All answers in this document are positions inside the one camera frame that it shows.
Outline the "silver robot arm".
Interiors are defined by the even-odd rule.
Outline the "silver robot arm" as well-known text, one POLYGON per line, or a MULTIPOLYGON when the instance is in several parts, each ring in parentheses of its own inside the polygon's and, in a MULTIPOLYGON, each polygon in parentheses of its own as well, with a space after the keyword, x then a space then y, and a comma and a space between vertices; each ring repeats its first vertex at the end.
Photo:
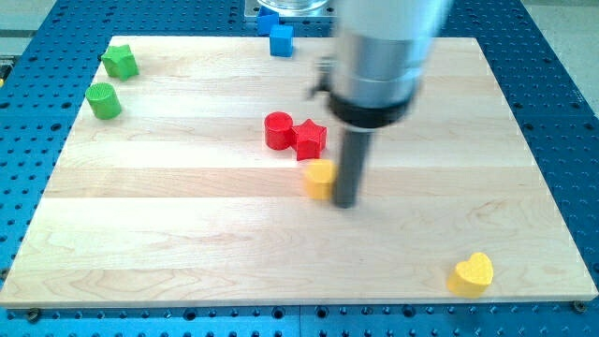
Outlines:
POLYGON ((333 51, 318 60, 311 94, 329 95, 329 110, 354 132, 398 122, 416 96, 432 39, 451 0, 341 1, 333 51))

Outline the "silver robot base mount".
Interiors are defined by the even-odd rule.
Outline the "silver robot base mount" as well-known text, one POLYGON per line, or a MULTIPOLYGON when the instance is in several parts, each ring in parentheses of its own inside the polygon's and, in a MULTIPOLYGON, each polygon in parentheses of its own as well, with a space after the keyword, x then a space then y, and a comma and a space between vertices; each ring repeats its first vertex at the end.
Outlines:
POLYGON ((337 13, 334 0, 245 0, 244 16, 256 17, 262 7, 284 17, 331 17, 337 13))

